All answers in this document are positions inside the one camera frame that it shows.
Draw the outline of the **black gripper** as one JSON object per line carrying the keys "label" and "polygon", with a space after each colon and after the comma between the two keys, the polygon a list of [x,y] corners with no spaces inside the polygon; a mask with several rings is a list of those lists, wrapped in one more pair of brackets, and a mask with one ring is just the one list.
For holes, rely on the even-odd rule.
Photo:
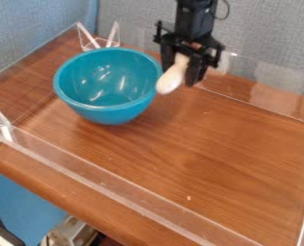
{"label": "black gripper", "polygon": [[159,45],[163,71],[173,66],[177,53],[189,57],[194,54],[186,68],[186,86],[194,86],[202,80],[207,66],[213,68],[219,66],[225,46],[210,34],[189,39],[175,32],[174,23],[158,20],[153,41]]}

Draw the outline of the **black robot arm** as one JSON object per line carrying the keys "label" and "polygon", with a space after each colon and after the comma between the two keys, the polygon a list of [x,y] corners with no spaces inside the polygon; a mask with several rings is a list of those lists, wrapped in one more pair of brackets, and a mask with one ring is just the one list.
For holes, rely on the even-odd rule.
{"label": "black robot arm", "polygon": [[186,86],[203,79],[210,67],[219,67],[225,46],[213,37],[217,8],[218,0],[177,0],[175,22],[155,22],[153,41],[159,45],[162,71],[179,63]]}

